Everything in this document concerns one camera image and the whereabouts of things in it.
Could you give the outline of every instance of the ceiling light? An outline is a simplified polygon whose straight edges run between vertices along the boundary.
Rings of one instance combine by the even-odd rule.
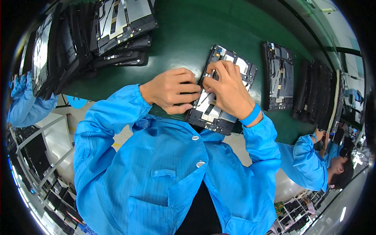
[[[340,222],[342,222],[343,218],[345,217],[345,212],[346,212],[346,207],[344,207],[343,210],[342,210]]]

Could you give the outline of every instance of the elastic cuff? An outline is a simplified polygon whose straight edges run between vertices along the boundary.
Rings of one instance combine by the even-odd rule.
[[[140,104],[142,105],[142,107],[144,108],[147,108],[147,109],[151,109],[153,106],[148,104],[145,99],[142,97],[141,95],[141,92],[140,92],[140,85],[141,84],[136,84],[136,85],[133,85],[134,88],[135,88],[135,95],[137,96],[137,101],[140,102]]]

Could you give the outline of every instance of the hand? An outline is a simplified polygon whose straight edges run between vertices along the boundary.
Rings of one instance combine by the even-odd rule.
[[[320,141],[323,138],[323,136],[324,136],[324,130],[323,131],[319,131],[318,129],[316,129],[315,130],[315,136],[316,136],[317,141],[315,140],[314,144],[316,144],[318,141]]]
[[[157,104],[168,114],[183,114],[193,108],[190,104],[200,97],[201,87],[191,70],[177,68],[159,74],[153,80],[140,86],[140,92],[148,104]]]
[[[214,92],[217,96],[217,106],[232,116],[244,120],[247,118],[256,106],[256,103],[249,95],[244,86],[239,66],[231,61],[217,61],[210,63],[206,73],[217,71],[219,80],[211,77],[205,77],[203,87],[206,92]],[[256,125],[262,120],[262,112],[259,113],[255,121],[247,127]]]

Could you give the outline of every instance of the black hair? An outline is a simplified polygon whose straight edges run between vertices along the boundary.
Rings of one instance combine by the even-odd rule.
[[[334,184],[334,189],[342,189],[346,187],[350,183],[354,175],[354,164],[352,162],[351,157],[349,156],[350,155],[345,156],[348,159],[345,163],[342,164],[343,172],[341,174],[335,174],[332,177],[330,184]]]

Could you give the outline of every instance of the blue smock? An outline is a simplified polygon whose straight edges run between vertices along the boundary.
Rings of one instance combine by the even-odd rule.
[[[96,233],[174,234],[202,181],[223,233],[264,235],[276,219],[274,196],[280,153],[277,132],[263,116],[243,127],[253,164],[244,167],[224,135],[148,115],[139,85],[94,104],[75,134],[77,209]],[[118,152],[114,135],[133,135]]]
[[[339,156],[342,146],[330,142],[327,146],[329,153],[322,158],[313,149],[311,135],[299,137],[295,145],[278,143],[281,152],[281,169],[296,184],[313,191],[326,192],[328,172],[332,158]]]
[[[49,100],[33,95],[32,73],[22,75],[20,81],[14,82],[11,92],[12,104],[7,114],[7,122],[14,127],[31,126],[45,117],[57,106],[58,96],[51,95]]]

